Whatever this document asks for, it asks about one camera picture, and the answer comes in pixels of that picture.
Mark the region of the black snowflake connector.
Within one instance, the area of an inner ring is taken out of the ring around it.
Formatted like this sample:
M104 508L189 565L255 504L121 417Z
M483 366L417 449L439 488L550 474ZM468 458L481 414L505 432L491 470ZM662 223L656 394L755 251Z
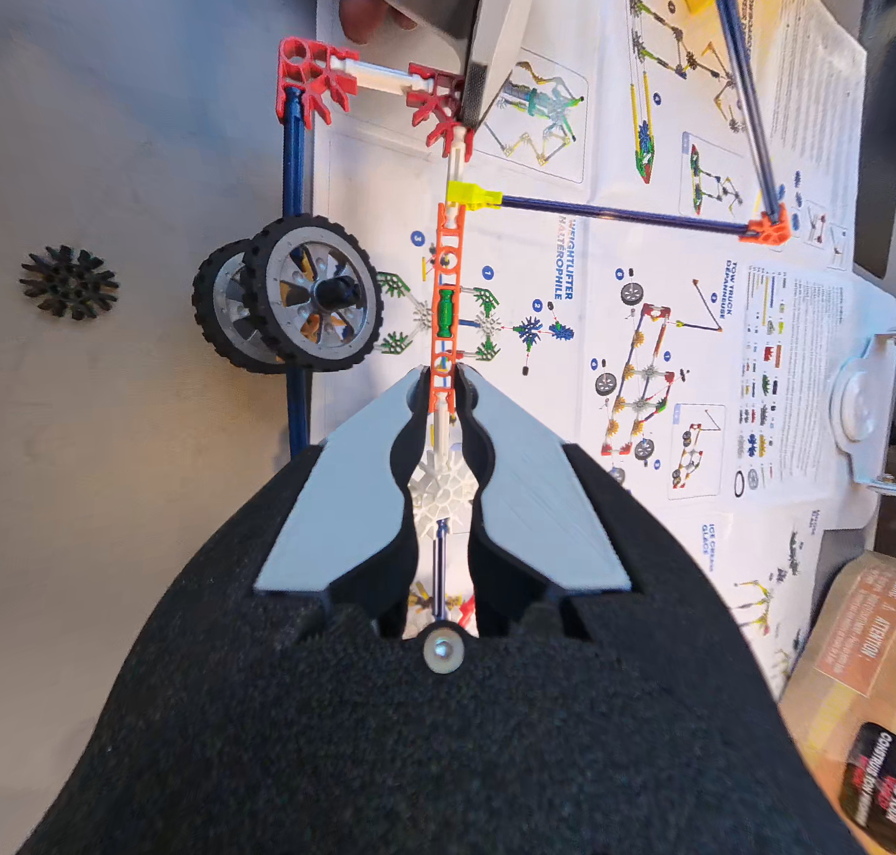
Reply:
M73 321L93 320L118 301L119 283L103 259L70 245L46 246L42 254L29 254L19 279L27 298L41 311Z

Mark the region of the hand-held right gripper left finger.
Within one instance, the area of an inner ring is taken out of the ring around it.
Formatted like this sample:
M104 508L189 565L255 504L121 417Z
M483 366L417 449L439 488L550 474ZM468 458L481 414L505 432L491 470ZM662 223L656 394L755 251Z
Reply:
M430 371L411 370L313 450L258 593L353 605L372 620L406 604L419 562L409 480L425 448L429 396Z

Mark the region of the white instruction sheet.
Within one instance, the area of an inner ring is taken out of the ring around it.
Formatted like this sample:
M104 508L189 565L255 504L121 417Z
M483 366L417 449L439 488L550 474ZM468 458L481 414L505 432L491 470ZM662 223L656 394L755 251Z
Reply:
M774 698L809 634L825 532L865 525L829 402L870 333L853 273L865 52L822 0L743 0L792 238L467 216L466 362L616 475L712 578ZM761 211L718 17L683 0L534 0L467 166L525 196L748 222Z

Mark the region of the white stand base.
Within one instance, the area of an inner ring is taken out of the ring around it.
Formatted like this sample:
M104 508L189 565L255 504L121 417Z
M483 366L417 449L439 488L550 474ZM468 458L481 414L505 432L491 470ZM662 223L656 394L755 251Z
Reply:
M873 335L840 369L830 399L830 423L853 483L893 497L886 470L895 397L895 331Z

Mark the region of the black toy wheel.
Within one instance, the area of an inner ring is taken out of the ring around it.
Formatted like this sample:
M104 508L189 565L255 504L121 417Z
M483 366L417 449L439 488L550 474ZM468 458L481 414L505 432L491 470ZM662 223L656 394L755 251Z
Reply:
M263 343L289 367L352 368L374 350L384 299L367 252L321 215L276 220L244 255L244 304Z
M192 304L203 337L231 365L256 375L281 375L283 361L262 341L244 305L244 253L240 239L214 250L199 265Z

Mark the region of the blue rods with orange connector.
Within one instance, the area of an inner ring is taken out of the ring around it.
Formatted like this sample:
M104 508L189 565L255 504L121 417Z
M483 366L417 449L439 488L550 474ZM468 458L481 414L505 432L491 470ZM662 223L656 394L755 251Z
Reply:
M737 237L741 242L759 245L777 246L786 243L791 235L790 219L785 205L777 199L778 189L764 131L755 78L745 45L738 0L714 1L732 64L733 80L745 114L745 133L751 148L763 200L764 210L759 219L738 224L709 220L700 216L685 217L594 204L508 196L498 191L483 189L471 182L461 181L447 184L446 202L473 211L485 208L536 211L586 219L629 222L667 229L730 235Z

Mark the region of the grey desk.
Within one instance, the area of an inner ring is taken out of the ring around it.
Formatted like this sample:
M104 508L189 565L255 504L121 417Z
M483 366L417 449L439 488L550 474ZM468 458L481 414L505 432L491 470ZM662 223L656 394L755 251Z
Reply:
M317 0L2 0L2 717L47 739L215 527L287 458L281 378L195 322L208 253L279 210L276 47ZM28 255L103 259L98 318L41 311Z

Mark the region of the colourful rod and connector model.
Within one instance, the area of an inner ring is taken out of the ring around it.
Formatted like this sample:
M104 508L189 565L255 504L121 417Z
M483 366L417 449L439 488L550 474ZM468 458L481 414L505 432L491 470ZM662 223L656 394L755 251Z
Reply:
M463 359L458 347L461 323L462 249L466 207L452 201L459 195L463 173L473 152L474 132L461 120L462 98L467 94L468 72L448 72L429 65L410 63L407 72L360 60L352 49L323 42L286 37L278 53L277 111L287 120L287 107L297 109L300 123L311 128L315 114L328 125L330 110L325 98L349 111L351 96L359 88L401 95L414 113L412 126L434 120L427 146L442 140L447 160L445 195L438 205L434 235L433 292L429 323L431 334L430 384L427 405L432 417L432 446L422 463L424 488L412 489L412 502L419 509L423 532L433 542L433 580L430 608L433 620L451 616L446 600L447 538L452 515L468 487L458 458L452 456L451 421L456 420L455 370Z

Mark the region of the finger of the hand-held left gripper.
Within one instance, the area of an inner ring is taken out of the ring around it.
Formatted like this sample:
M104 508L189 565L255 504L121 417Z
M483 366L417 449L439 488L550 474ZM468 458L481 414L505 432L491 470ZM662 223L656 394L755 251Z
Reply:
M477 0L469 38L462 121L480 124L519 56L532 0Z

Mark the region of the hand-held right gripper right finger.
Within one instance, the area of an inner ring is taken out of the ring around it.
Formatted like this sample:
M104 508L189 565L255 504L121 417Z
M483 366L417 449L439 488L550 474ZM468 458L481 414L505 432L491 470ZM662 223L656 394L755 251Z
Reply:
M631 591L566 441L477 372L455 377L462 455L477 488L468 567L479 632L535 603Z

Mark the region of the colourful cardboard toy box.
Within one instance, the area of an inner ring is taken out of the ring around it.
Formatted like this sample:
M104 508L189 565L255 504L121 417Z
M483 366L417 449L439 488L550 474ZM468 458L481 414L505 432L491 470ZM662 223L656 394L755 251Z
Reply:
M868 551L836 576L779 709L856 840L894 853L894 558Z

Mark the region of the black desk mat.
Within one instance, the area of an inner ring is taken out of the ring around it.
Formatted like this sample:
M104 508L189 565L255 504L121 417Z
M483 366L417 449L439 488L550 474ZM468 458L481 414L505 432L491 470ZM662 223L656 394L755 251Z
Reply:
M894 293L895 0L865 0L859 43L867 54L854 263Z

